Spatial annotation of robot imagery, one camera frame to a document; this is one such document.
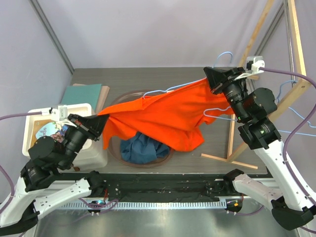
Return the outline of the blue t shirt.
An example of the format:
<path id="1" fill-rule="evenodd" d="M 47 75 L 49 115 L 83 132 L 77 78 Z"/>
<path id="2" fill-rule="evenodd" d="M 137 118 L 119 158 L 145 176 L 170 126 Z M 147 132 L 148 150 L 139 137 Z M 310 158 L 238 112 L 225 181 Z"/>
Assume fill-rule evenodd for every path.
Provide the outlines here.
<path id="1" fill-rule="evenodd" d="M 170 148 L 167 145 L 140 132 L 120 142 L 121 157 L 131 164 L 147 164 L 169 153 Z"/>

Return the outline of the orange t shirt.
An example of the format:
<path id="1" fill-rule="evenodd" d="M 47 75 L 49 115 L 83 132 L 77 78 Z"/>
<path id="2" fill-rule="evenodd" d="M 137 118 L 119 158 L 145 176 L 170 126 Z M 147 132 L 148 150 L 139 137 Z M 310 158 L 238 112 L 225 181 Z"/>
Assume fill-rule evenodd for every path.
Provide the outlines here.
<path id="1" fill-rule="evenodd" d="M 211 124 L 233 110 L 224 94 L 212 94 L 207 79 L 201 79 L 172 92 L 109 106 L 100 114 L 109 115 L 104 149 L 114 136 L 128 140 L 140 132 L 176 151 L 190 152 L 204 142 L 202 123 Z"/>

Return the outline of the light blue wire hanger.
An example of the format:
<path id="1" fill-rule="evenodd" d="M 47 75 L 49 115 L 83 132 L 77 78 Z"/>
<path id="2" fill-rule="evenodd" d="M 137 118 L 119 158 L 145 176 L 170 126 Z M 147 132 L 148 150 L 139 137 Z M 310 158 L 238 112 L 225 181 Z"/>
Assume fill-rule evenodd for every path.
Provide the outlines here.
<path id="1" fill-rule="evenodd" d="M 297 83 L 296 80 L 287 80 L 285 82 L 283 82 L 280 86 L 279 86 L 279 90 L 278 90 L 278 94 L 277 94 L 277 97 L 276 97 L 276 102 L 279 103 L 281 101 L 281 96 L 282 96 L 282 88 L 286 85 L 286 84 L 295 84 Z M 289 110 L 291 110 L 296 116 L 298 116 L 301 120 L 304 120 L 305 117 L 302 116 L 301 114 L 299 114 L 294 108 L 292 107 L 288 107 Z M 315 125 L 312 125 L 312 123 L 308 120 L 307 121 L 307 124 L 308 124 L 308 127 L 312 128 L 312 129 L 315 129 L 316 126 Z M 309 136 L 309 137 L 315 137 L 316 135 L 315 134 L 308 134 L 308 133 L 301 133 L 301 132 L 296 132 L 295 133 L 296 135 L 302 135 L 302 136 Z"/>

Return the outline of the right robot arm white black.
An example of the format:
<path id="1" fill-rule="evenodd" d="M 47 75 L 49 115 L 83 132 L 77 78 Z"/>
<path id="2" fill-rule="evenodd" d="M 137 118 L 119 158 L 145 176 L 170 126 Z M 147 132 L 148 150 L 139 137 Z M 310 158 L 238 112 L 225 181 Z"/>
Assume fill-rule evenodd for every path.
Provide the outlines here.
<path id="1" fill-rule="evenodd" d="M 241 138 L 263 161 L 279 187 L 275 191 L 235 169 L 224 176 L 225 193 L 241 193 L 256 200 L 270 210 L 286 230 L 303 229 L 316 214 L 316 193 L 289 157 L 289 142 L 282 141 L 279 131 L 268 118 L 277 110 L 273 92 L 260 87 L 248 93 L 242 67 L 205 67 L 203 70 L 211 92 L 224 94 L 242 124 L 238 128 Z"/>

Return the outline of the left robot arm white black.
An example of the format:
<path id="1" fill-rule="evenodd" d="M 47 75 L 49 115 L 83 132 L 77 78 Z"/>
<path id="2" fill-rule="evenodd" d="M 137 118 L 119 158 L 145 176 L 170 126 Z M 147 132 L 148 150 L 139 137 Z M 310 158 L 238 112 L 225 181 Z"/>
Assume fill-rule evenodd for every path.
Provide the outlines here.
<path id="1" fill-rule="evenodd" d="M 62 176 L 60 170 L 71 168 L 87 140 L 99 141 L 108 118 L 109 115 L 81 117 L 70 114 L 70 124 L 61 142 L 50 136 L 35 142 L 28 150 L 30 160 L 0 205 L 1 236 L 26 232 L 56 208 L 78 198 L 100 197 L 104 193 L 104 179 L 99 172 L 91 171 L 67 188 L 41 195 Z"/>

